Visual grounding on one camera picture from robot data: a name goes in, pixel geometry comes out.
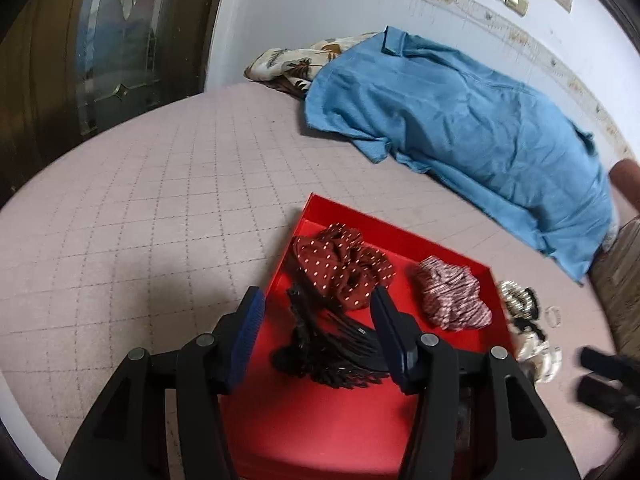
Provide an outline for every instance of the pink mat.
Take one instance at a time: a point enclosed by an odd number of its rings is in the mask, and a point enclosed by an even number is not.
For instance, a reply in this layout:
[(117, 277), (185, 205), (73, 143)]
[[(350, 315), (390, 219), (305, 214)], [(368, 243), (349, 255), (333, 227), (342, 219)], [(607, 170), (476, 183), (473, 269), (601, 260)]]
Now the pink mat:
[[(129, 349), (178, 348), (264, 285), (311, 192), (370, 213), (532, 286), (562, 347), (538, 391), (581, 472), (616, 445), (573, 401), (575, 349), (613, 351), (587, 284), (430, 178), (371, 164), (301, 126), (300, 102), (245, 83), (160, 108), (89, 140), (0, 212), (0, 368), (28, 420), (62, 459)], [(177, 466), (175, 409), (169, 448)]]

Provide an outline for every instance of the screw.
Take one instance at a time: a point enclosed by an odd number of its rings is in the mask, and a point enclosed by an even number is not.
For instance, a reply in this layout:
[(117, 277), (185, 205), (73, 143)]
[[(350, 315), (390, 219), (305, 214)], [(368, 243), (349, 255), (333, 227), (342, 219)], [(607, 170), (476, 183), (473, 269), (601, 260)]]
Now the screw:
[(436, 346), (440, 342), (438, 336), (435, 334), (422, 334), (420, 336), (420, 341), (426, 346)]
[(200, 334), (196, 339), (196, 345), (198, 346), (210, 346), (216, 340), (213, 334)]
[(133, 350), (129, 351), (127, 357), (132, 361), (140, 361), (140, 359), (145, 356), (145, 353), (146, 351), (144, 348), (134, 348)]
[(491, 355), (494, 356), (496, 359), (506, 359), (509, 353), (506, 351), (505, 348), (501, 346), (494, 346), (493, 348), (491, 348)]

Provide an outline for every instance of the white wall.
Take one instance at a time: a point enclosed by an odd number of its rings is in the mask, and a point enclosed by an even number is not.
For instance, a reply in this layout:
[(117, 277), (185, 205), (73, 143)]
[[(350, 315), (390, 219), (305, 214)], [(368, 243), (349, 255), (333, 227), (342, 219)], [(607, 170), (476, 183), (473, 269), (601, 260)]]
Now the white wall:
[(597, 0), (574, 0), (571, 13), (554, 0), (529, 0), (523, 18), (497, 0), (475, 1), (482, 7), (471, 2), (468, 12), (486, 8), (524, 29), (573, 71), (614, 123), (602, 121), (596, 101), (591, 99), (591, 106), (578, 95), (580, 89), (569, 90), (566, 78), (559, 84), (553, 70), (543, 66), (542, 55), (533, 59), (536, 54), (532, 58), (528, 52), (526, 59), (521, 45), (488, 34), (485, 23), (425, 0), (222, 0), (206, 88), (242, 80), (244, 68), (267, 48), (299, 48), (394, 25), (451, 44), (545, 92), (580, 126), (596, 133), (607, 167), (623, 156), (615, 141), (619, 131), (640, 155), (640, 56)]

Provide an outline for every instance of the patterned blanket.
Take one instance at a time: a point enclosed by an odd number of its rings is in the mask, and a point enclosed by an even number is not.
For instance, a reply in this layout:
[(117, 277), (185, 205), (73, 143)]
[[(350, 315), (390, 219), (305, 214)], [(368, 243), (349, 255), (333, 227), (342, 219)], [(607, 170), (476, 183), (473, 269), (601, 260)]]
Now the patterned blanket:
[(310, 48), (270, 48), (244, 70), (244, 76), (281, 92), (304, 98), (323, 66), (376, 34), (368, 32), (350, 38), (332, 38), (319, 41)]

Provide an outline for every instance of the black object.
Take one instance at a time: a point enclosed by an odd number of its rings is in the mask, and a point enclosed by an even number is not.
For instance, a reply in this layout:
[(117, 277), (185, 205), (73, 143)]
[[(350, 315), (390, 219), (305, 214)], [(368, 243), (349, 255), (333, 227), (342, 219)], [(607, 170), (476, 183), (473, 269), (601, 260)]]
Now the black object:
[[(399, 479), (448, 480), (452, 469), (460, 472), (460, 456), (467, 471), (456, 476), (463, 478), (580, 478), (558, 428), (504, 348), (457, 351), (422, 334), (383, 287), (371, 308), (393, 380), (420, 396)], [(177, 391), (186, 480), (238, 480), (217, 395), (242, 380), (263, 313), (264, 298), (252, 287), (236, 313), (180, 350), (129, 352), (82, 423), (58, 480), (167, 480), (167, 388)]]
[(295, 377), (309, 375), (316, 383), (350, 390), (380, 384), (388, 376), (375, 330), (297, 283), (287, 295), (296, 327), (291, 345), (271, 356), (276, 370)]
[[(580, 351), (580, 364), (594, 373), (580, 379), (578, 402), (610, 416), (623, 434), (640, 428), (640, 363), (586, 346)], [(620, 387), (609, 381), (619, 381)]]
[(640, 362), (584, 347), (580, 364), (593, 373), (578, 383), (577, 400), (612, 418), (620, 446), (586, 480), (636, 480), (640, 470)]
[(164, 391), (175, 388), (182, 465), (189, 480), (236, 480), (218, 395), (242, 380), (264, 315), (250, 287), (238, 310), (180, 350), (123, 359), (82, 422), (58, 480), (168, 480)]
[(531, 298), (531, 303), (533, 303), (533, 308), (531, 309), (531, 319), (537, 321), (540, 318), (540, 302), (538, 301), (538, 295), (536, 291), (533, 290), (530, 286), (524, 289), (524, 291)]
[(0, 478), (2, 480), (44, 480), (27, 462), (0, 420)]
[[(401, 480), (448, 480), (454, 469), (489, 480), (580, 479), (549, 412), (504, 348), (460, 351), (423, 334), (383, 287), (372, 294), (371, 315), (392, 379), (419, 395)], [(471, 451), (464, 455), (456, 452), (461, 389), (472, 392)]]
[(524, 317), (513, 317), (511, 318), (511, 322), (513, 323), (514, 327), (516, 327), (520, 331), (520, 333), (523, 333), (527, 328), (529, 328), (538, 336), (538, 339), (540, 339), (540, 341), (546, 341), (545, 332), (538, 326), (535, 321), (526, 319)]

